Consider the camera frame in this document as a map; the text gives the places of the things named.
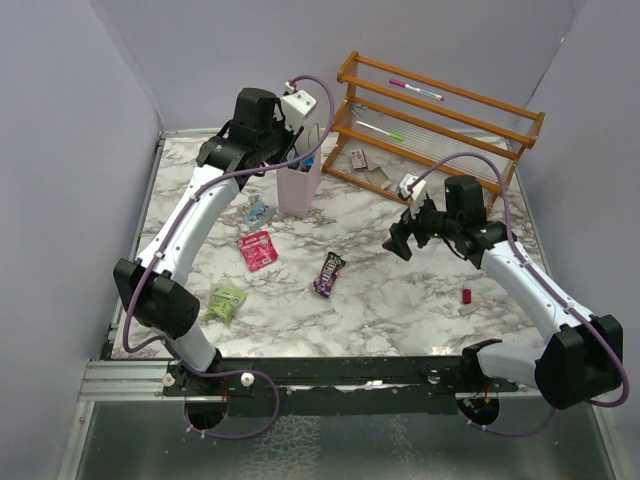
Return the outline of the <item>purple m&m's packet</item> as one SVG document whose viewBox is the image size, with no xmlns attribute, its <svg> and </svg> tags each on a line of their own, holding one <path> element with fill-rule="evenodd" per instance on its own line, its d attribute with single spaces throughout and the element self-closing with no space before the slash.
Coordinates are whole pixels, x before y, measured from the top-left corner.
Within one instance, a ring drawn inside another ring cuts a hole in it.
<svg viewBox="0 0 640 480">
<path fill-rule="evenodd" d="M 328 298 L 341 270 L 345 266 L 346 262 L 338 254 L 329 252 L 319 276 L 313 281 L 314 290 L 323 298 Z"/>
</svg>

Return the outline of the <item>small red white box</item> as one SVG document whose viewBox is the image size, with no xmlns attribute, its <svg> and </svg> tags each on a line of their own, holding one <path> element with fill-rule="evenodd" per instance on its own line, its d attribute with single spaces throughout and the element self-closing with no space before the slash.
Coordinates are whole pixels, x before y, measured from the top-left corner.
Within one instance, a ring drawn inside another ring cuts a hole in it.
<svg viewBox="0 0 640 480">
<path fill-rule="evenodd" d="M 350 159 L 354 171 L 366 171 L 369 169 L 368 160 L 362 149 L 354 149 L 350 151 Z"/>
</svg>

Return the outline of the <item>wooden shelf rack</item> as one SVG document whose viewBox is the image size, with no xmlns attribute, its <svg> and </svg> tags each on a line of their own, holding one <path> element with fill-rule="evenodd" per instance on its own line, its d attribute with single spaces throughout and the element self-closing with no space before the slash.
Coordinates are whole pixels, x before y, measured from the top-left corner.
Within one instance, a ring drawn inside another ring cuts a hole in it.
<svg viewBox="0 0 640 480">
<path fill-rule="evenodd" d="M 390 85 L 395 78 L 439 93 L 440 102 Z M 389 189 L 371 185 L 349 164 L 349 153 L 357 147 L 366 156 L 388 153 L 398 164 L 390 177 L 399 179 L 411 163 L 429 167 L 442 158 L 448 163 L 440 172 L 468 174 L 478 178 L 495 204 L 498 182 L 510 182 L 523 153 L 536 144 L 545 115 L 511 105 L 425 75 L 393 66 L 359 52 L 352 52 L 337 73 L 346 93 L 336 111 L 332 130 L 337 135 L 323 171 L 369 191 L 390 197 Z M 355 123 L 378 126 L 405 137 L 397 142 Z"/>
</svg>

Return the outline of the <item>pink snack packet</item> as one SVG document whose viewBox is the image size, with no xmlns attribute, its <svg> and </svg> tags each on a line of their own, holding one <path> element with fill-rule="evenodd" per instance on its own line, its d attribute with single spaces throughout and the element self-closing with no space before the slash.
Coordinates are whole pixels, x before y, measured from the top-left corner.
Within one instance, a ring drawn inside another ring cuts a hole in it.
<svg viewBox="0 0 640 480">
<path fill-rule="evenodd" d="M 236 245 L 250 272 L 255 272 L 278 259 L 278 253 L 267 231 L 258 231 L 239 238 Z"/>
</svg>

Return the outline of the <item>small beige block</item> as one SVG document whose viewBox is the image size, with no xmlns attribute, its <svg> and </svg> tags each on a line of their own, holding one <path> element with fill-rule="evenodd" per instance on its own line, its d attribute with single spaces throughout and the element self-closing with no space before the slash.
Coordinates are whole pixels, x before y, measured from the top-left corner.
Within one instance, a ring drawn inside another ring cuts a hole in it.
<svg viewBox="0 0 640 480">
<path fill-rule="evenodd" d="M 479 308 L 480 308 L 480 305 L 478 303 L 469 303 L 469 304 L 462 305 L 458 309 L 458 313 L 460 316 L 468 316 L 476 312 Z"/>
</svg>

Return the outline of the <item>pink marker pen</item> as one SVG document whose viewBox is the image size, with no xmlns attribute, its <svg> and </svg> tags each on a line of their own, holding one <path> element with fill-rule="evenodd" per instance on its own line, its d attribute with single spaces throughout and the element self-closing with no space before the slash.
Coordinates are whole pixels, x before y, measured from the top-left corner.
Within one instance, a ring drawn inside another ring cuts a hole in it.
<svg viewBox="0 0 640 480">
<path fill-rule="evenodd" d="M 409 83 L 406 83 L 404 81 L 401 81 L 401 80 L 398 80 L 398 79 L 395 79 L 395 78 L 390 78 L 388 80 L 388 83 L 390 85 L 394 85 L 394 86 L 396 86 L 398 88 L 402 88 L 402 89 L 405 89 L 405 90 L 412 91 L 414 93 L 423 95 L 423 96 L 431 98 L 433 100 L 437 100 L 437 101 L 440 101 L 440 102 L 444 101 L 444 96 L 439 94 L 439 93 L 428 91 L 428 90 L 422 89 L 422 88 L 417 87 L 417 86 L 413 86 L 413 85 L 411 85 Z"/>
</svg>

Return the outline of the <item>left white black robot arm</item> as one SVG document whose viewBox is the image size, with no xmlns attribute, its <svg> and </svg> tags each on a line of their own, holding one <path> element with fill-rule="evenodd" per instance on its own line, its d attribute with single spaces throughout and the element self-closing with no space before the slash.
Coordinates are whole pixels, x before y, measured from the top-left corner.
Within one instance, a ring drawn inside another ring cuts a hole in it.
<svg viewBox="0 0 640 480">
<path fill-rule="evenodd" d="M 133 260 L 113 270 L 127 322 L 156 331 L 187 364 L 186 382 L 206 395 L 220 385 L 220 354 L 197 324 L 200 302 L 185 287 L 214 223 L 256 168 L 284 162 L 316 100 L 286 85 L 277 96 L 259 88 L 238 94 L 233 117 L 200 147 L 188 185 L 168 220 Z"/>
</svg>

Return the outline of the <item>pink paper bag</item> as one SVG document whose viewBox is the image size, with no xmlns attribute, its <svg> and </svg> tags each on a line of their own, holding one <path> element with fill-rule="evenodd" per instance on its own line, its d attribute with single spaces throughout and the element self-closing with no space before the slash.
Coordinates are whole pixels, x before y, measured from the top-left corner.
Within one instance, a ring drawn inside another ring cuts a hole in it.
<svg viewBox="0 0 640 480">
<path fill-rule="evenodd" d="M 310 156 L 314 157 L 314 164 L 309 172 L 302 172 L 302 163 Z M 309 214 L 322 176 L 321 149 L 310 156 L 276 171 L 278 210 L 284 215 L 304 218 Z"/>
</svg>

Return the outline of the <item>green tipped white pen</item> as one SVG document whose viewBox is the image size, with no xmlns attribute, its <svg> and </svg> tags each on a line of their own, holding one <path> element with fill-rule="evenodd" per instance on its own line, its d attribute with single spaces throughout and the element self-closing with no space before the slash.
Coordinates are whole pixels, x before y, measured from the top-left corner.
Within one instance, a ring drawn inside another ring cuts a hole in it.
<svg viewBox="0 0 640 480">
<path fill-rule="evenodd" d="M 360 125 L 360 126 L 366 128 L 366 129 L 369 129 L 371 131 L 374 131 L 374 132 L 377 132 L 377 133 L 379 133 L 381 135 L 384 135 L 384 136 L 386 136 L 388 138 L 391 138 L 394 141 L 397 141 L 397 142 L 404 142 L 405 141 L 405 137 L 402 136 L 402 135 L 399 135 L 397 133 L 384 130 L 384 129 L 378 127 L 378 126 L 371 125 L 369 123 L 363 122 L 362 120 L 356 120 L 355 123 L 357 125 Z"/>
</svg>

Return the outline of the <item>aluminium frame rail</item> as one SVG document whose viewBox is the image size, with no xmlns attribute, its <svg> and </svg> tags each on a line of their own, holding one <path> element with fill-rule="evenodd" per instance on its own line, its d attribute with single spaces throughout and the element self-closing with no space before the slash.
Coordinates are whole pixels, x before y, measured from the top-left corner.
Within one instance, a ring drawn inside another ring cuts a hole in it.
<svg viewBox="0 0 640 480">
<path fill-rule="evenodd" d="M 84 402 L 158 401 L 163 399 L 168 360 L 90 361 L 81 382 Z"/>
</svg>

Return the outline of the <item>small red cylinder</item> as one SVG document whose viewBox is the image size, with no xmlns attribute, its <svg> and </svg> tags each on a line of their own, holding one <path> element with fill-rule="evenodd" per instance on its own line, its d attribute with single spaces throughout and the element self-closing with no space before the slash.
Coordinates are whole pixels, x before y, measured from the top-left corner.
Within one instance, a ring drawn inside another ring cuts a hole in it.
<svg viewBox="0 0 640 480">
<path fill-rule="evenodd" d="M 469 288 L 464 288 L 462 290 L 462 303 L 464 305 L 470 304 L 472 302 L 472 291 Z"/>
</svg>

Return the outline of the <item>grey blue snack packet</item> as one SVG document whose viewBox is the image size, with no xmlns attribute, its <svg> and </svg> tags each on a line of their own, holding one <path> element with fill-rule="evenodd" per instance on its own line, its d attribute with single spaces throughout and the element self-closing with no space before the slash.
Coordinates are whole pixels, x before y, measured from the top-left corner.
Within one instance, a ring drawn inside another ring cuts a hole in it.
<svg viewBox="0 0 640 480">
<path fill-rule="evenodd" d="M 244 219 L 250 231 L 258 231 L 268 223 L 276 213 L 276 208 L 265 204 L 258 195 L 249 197 L 243 207 Z"/>
</svg>

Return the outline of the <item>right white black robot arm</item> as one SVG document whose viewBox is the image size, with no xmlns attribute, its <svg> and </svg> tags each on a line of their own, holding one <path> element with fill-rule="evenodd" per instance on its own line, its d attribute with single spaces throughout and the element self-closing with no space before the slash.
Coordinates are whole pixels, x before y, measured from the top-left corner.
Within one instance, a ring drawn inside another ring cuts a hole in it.
<svg viewBox="0 0 640 480">
<path fill-rule="evenodd" d="M 461 383 L 481 391 L 494 379 L 536 388 L 564 410 L 619 388 L 623 330 L 611 315 L 597 316 L 560 289 L 500 221 L 490 221 L 479 181 L 468 175 L 445 180 L 443 211 L 426 183 L 407 174 L 398 187 L 409 207 L 390 229 L 384 249 L 409 260 L 409 238 L 418 247 L 440 239 L 460 258 L 496 281 L 533 322 L 543 349 L 513 346 L 499 339 L 464 349 Z"/>
</svg>

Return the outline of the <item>green snack packet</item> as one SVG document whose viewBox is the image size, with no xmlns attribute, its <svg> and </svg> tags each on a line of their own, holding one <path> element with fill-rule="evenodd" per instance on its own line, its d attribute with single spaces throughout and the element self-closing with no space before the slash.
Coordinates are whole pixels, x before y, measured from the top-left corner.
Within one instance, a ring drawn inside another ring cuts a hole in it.
<svg viewBox="0 0 640 480">
<path fill-rule="evenodd" d="M 207 321 L 217 320 L 228 325 L 246 301 L 247 296 L 248 293 L 244 290 L 214 285 L 204 318 Z"/>
</svg>

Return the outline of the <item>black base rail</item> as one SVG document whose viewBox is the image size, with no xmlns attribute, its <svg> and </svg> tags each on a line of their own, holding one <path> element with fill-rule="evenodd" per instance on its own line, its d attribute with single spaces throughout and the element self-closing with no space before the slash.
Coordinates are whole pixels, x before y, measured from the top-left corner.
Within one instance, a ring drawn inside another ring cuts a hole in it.
<svg viewBox="0 0 640 480">
<path fill-rule="evenodd" d="M 456 398 L 513 392 L 514 383 L 450 356 L 227 357 L 205 378 L 169 364 L 163 393 L 237 417 L 395 413 L 454 415 Z"/>
</svg>

